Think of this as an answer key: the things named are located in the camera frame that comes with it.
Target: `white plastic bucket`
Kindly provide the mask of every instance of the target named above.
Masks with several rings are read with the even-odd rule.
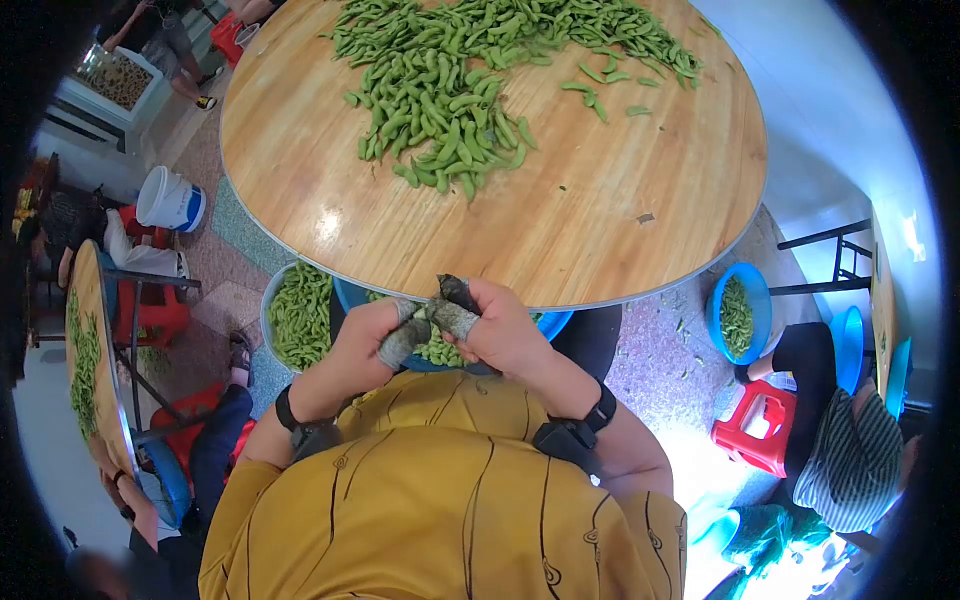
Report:
[[[204,217],[206,194],[163,165],[153,168],[136,199],[140,225],[190,232]]]

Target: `black pants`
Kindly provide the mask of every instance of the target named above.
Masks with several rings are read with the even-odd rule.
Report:
[[[824,323],[789,325],[774,350],[776,372],[792,371],[797,381],[797,410],[787,437],[786,485],[792,493],[817,438],[817,427],[837,389],[833,338]]]
[[[224,493],[230,455],[250,418],[253,399],[247,388],[230,385],[190,448],[194,505],[205,529]]]

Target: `round wooden table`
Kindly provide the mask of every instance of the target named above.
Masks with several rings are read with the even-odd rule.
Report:
[[[77,292],[81,327],[86,328],[87,314],[92,314],[97,320],[100,362],[97,363],[93,384],[93,404],[97,430],[103,437],[104,442],[107,443],[107,450],[113,463],[124,470],[134,481],[139,481],[139,469],[133,455],[133,441],[127,424],[127,413],[120,401],[120,387],[117,383],[112,334],[107,318],[104,276],[100,268],[100,252],[96,242],[86,240],[77,251],[70,289]],[[69,326],[69,320],[67,320],[66,362],[70,381],[73,381],[76,349],[69,342]]]
[[[696,274],[741,235],[766,179],[763,117],[727,43],[685,0],[645,3],[706,63],[697,90],[673,73],[661,87],[600,85],[606,57],[569,43],[550,66],[506,71],[508,114],[526,116],[539,150],[493,171],[468,204],[459,187],[413,189],[357,157],[371,114],[342,96],[363,68],[331,60],[340,3],[290,0],[237,65],[224,104],[222,151],[242,205],[277,242],[336,276],[414,298],[436,274],[482,276],[545,310],[602,306]],[[702,36],[693,33],[698,30]],[[658,76],[639,60],[618,69]],[[604,124],[564,81],[593,84]],[[628,118],[626,106],[651,116]],[[401,160],[409,164],[411,153]],[[641,223],[641,215],[653,220]]]

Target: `blue pants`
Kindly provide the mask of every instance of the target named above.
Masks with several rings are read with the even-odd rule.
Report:
[[[209,526],[224,493],[230,455],[250,418],[253,400],[247,388],[230,385],[190,448],[194,504],[204,527]]]

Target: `striped shirt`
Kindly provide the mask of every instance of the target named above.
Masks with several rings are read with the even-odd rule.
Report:
[[[862,531],[877,522],[897,494],[903,437],[880,396],[867,398],[859,415],[838,389],[817,428],[813,451],[793,492],[830,529]]]

